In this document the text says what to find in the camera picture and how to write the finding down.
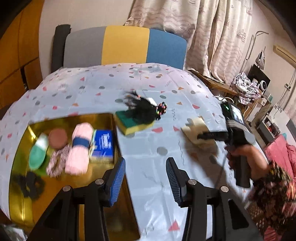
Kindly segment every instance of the device screen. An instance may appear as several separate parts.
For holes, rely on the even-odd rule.
[[[230,106],[233,114],[233,119],[244,125],[244,119],[242,117],[242,113],[240,112],[240,110],[233,105]]]

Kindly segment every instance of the wooden table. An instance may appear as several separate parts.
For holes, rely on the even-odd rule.
[[[233,88],[231,88],[227,84],[218,83],[217,81],[214,81],[206,76],[203,76],[201,73],[196,72],[194,70],[189,70],[189,71],[193,73],[195,76],[197,76],[209,89],[217,89],[225,92],[225,94],[230,94],[234,96],[239,95]]]

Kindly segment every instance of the patterned tablecloth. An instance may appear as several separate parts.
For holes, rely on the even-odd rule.
[[[214,156],[193,146],[181,131],[181,127],[197,116],[203,117],[209,130],[226,129],[220,103],[209,89],[189,73],[170,66],[113,64],[57,70],[7,111],[0,122],[3,212],[9,216],[10,170],[28,123],[126,110],[124,96],[133,89],[141,96],[152,97],[157,103],[165,101],[168,105],[167,113],[152,128],[129,136],[118,134],[141,239],[180,240],[183,235],[187,209],[179,208],[174,202],[165,171],[168,157],[174,157],[180,169],[204,186],[227,185],[241,199],[246,198],[249,190],[235,185],[227,162],[222,167],[225,144],[217,142],[218,153]],[[217,181],[222,168],[221,179]],[[212,215],[208,207],[208,237],[211,229]]]

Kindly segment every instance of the device handle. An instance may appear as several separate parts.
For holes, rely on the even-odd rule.
[[[236,179],[236,185],[249,188],[251,178],[251,167],[248,164],[246,156],[235,157],[235,169],[234,178]]]

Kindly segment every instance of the screw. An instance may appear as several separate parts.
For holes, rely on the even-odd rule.
[[[95,183],[97,185],[102,185],[104,183],[104,180],[103,179],[97,179],[97,180],[95,180]]]
[[[189,179],[189,180],[188,180],[188,183],[189,183],[190,185],[195,185],[195,184],[197,184],[197,181],[194,180],[194,179]]]
[[[71,189],[71,187],[68,185],[63,187],[64,192],[68,192],[70,189]]]
[[[222,187],[221,187],[221,191],[222,191],[222,192],[228,192],[228,191],[229,191],[229,188],[226,187],[226,186],[222,186]]]

